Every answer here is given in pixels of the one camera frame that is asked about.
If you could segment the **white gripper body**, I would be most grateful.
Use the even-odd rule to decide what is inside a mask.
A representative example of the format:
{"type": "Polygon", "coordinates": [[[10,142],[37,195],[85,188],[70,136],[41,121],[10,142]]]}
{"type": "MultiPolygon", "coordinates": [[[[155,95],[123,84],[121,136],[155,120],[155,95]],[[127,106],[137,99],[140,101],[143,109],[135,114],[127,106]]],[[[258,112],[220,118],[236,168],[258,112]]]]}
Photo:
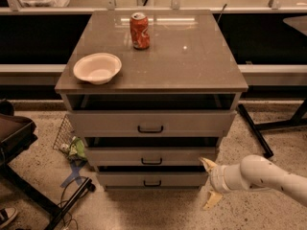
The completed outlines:
{"type": "Polygon", "coordinates": [[[243,178],[239,164],[215,166],[209,176],[213,189],[221,194],[249,189],[249,182],[243,178]]]}

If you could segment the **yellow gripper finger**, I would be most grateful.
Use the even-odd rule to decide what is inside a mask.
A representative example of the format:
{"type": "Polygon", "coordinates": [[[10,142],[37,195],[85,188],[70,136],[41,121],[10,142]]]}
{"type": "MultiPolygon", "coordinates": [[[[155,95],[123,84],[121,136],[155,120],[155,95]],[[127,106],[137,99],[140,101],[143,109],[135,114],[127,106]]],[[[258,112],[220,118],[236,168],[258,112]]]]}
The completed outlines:
{"type": "Polygon", "coordinates": [[[219,201],[223,198],[223,195],[220,193],[217,193],[213,190],[208,192],[208,199],[205,202],[203,209],[205,211],[208,211],[212,209],[215,205],[219,203],[219,201]]]}
{"type": "Polygon", "coordinates": [[[210,160],[210,159],[207,159],[207,158],[204,158],[204,157],[200,157],[199,160],[202,162],[205,170],[210,173],[216,166],[217,164],[210,160]]]}

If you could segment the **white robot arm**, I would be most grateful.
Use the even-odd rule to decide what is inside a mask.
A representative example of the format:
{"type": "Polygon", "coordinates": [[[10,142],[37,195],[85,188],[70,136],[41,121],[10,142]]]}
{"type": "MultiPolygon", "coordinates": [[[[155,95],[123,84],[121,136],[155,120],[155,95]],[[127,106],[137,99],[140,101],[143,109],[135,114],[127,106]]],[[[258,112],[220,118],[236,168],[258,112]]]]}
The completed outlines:
{"type": "Polygon", "coordinates": [[[232,191],[261,191],[274,189],[303,206],[307,206],[307,178],[282,170],[272,161],[249,155],[235,165],[218,165],[200,157],[212,189],[203,206],[209,210],[219,203],[224,194],[232,191]]]}

